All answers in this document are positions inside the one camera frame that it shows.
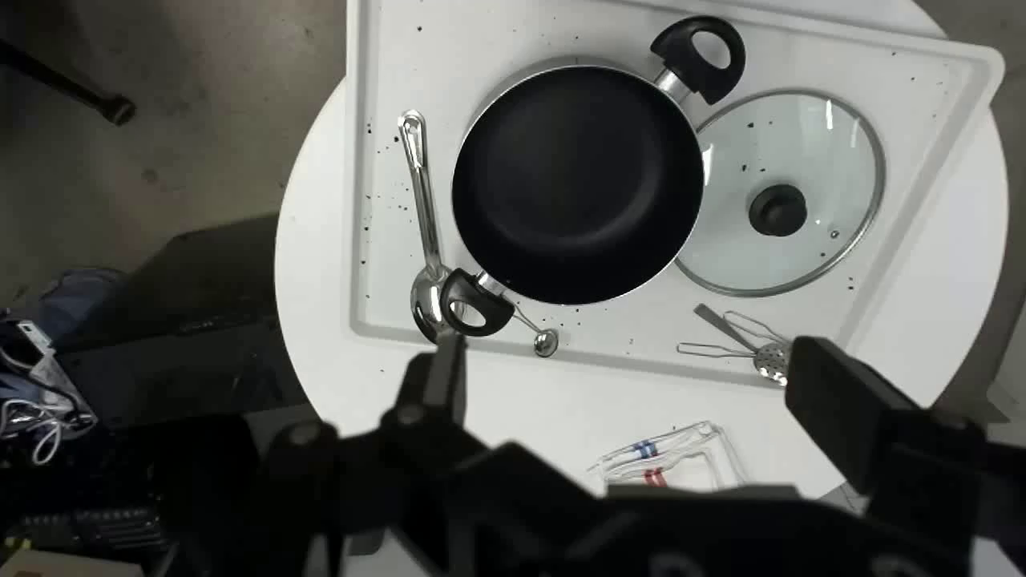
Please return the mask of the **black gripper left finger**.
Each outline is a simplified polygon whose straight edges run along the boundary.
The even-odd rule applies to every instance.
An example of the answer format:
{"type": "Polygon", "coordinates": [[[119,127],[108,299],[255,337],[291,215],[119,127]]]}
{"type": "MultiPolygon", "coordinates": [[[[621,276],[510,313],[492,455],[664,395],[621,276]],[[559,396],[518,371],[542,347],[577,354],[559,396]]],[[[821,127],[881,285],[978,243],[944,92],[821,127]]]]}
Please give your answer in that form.
{"type": "Polygon", "coordinates": [[[441,417],[448,424],[464,421],[464,337],[441,330],[432,354],[417,354],[407,362],[395,417],[400,424],[420,424],[441,417]]]}

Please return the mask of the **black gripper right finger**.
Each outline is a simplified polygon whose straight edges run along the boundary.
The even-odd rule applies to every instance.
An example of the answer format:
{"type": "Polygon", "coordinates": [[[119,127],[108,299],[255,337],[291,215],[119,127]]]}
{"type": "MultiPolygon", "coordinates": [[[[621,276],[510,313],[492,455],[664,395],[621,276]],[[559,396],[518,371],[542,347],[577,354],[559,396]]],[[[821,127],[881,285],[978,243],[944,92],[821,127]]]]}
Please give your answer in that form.
{"type": "Polygon", "coordinates": [[[827,337],[798,337],[784,407],[827,461],[873,501],[975,501],[983,437],[919,407],[827,337]]]}

